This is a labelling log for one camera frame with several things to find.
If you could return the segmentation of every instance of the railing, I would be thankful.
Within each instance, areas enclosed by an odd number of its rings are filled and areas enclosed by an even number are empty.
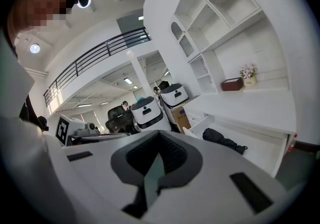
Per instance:
[[[115,36],[93,47],[65,68],[49,86],[43,95],[45,98],[45,105],[48,106],[66,85],[95,64],[122,50],[150,40],[146,28],[142,27]]]

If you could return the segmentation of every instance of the fluorescent light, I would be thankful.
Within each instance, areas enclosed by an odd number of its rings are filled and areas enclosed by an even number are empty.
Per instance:
[[[129,80],[128,78],[125,78],[124,81],[127,82],[127,83],[129,83],[129,84],[132,84],[132,81]]]
[[[85,104],[85,105],[78,105],[78,107],[86,107],[86,106],[91,106],[92,104]]]
[[[81,9],[85,9],[85,8],[89,7],[90,4],[91,4],[91,0],[89,0],[89,1],[88,1],[88,4],[87,4],[86,6],[84,6],[84,7],[81,6],[80,3],[78,3],[77,6],[78,6],[79,8],[81,8]]]
[[[39,53],[39,51],[40,51],[40,46],[39,46],[39,44],[38,44],[38,43],[32,44],[31,47],[30,47],[30,51],[31,51],[31,53],[33,53],[33,54]]]

